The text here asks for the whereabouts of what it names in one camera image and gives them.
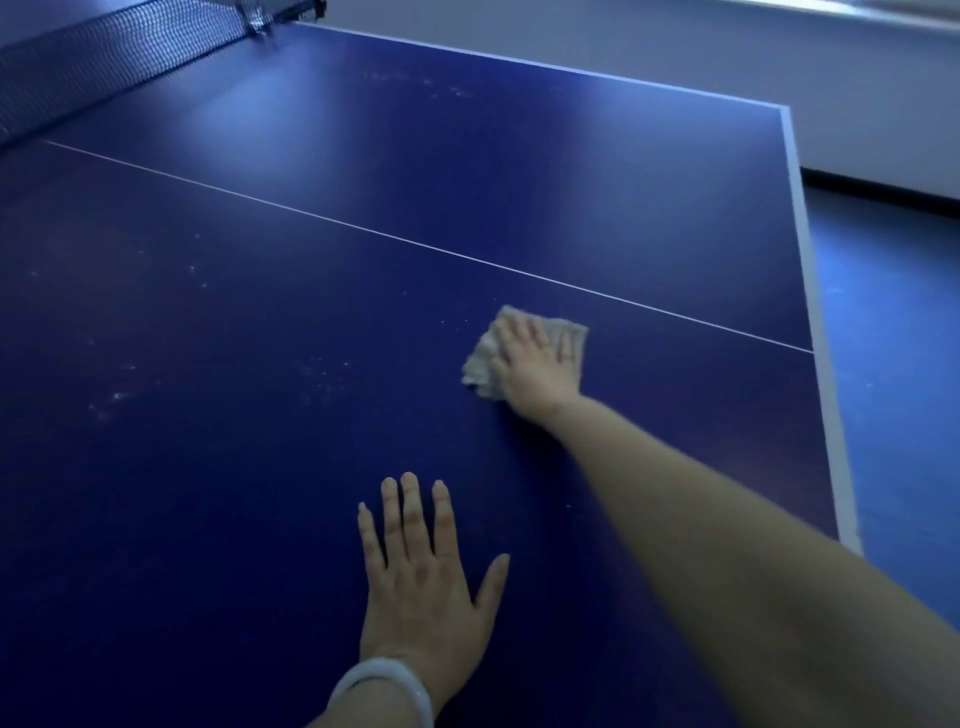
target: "black baseboard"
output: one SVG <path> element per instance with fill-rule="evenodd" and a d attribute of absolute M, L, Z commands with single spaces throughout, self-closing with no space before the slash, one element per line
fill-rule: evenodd
<path fill-rule="evenodd" d="M 937 215 L 945 215 L 946 217 L 960 220 L 960 200 L 953 200 L 950 197 L 940 197 L 939 195 L 930 195 L 925 192 L 916 192 L 912 189 L 903 189 L 902 187 L 894 187 L 892 184 L 856 180 L 852 177 L 834 175 L 830 172 L 821 172 L 818 169 L 807 169 L 804 167 L 801 172 L 804 177 L 804 184 L 815 189 L 823 189 L 827 192 L 839 192 L 844 195 L 862 197 L 867 200 L 875 200 L 890 205 L 909 207 L 922 212 L 932 212 Z"/>

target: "right hand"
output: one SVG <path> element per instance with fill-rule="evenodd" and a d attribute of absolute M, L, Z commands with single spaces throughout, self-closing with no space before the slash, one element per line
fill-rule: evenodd
<path fill-rule="evenodd" d="M 505 354 L 492 361 L 493 372 L 507 403 L 523 419 L 547 427 L 564 405 L 580 398 L 580 362 L 569 335 L 554 353 L 537 319 L 504 316 L 493 331 Z"/>

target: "blue table surface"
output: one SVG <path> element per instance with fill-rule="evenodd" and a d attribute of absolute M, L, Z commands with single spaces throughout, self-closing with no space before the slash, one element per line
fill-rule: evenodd
<path fill-rule="evenodd" d="M 583 322 L 586 392 L 835 536 L 778 109 L 298 26 L 52 137 L 294 209 L 0 158 L 0 720 L 307 722 L 356 504 L 412 470 L 474 587 L 513 555 L 441 723 L 733 724 L 569 459 L 459 375 L 504 303 Z"/>

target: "white bangle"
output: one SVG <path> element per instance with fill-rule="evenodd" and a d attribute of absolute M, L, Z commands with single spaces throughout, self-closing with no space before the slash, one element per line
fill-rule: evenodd
<path fill-rule="evenodd" d="M 372 678 L 390 680 L 400 685 L 414 702 L 420 728 L 433 728 L 433 704 L 430 702 L 430 693 L 426 691 L 413 670 L 400 660 L 391 660 L 386 657 L 374 657 L 348 670 L 347 674 L 340 678 L 337 687 L 333 689 L 326 703 L 326 709 L 330 710 L 330 706 L 354 685 Z"/>

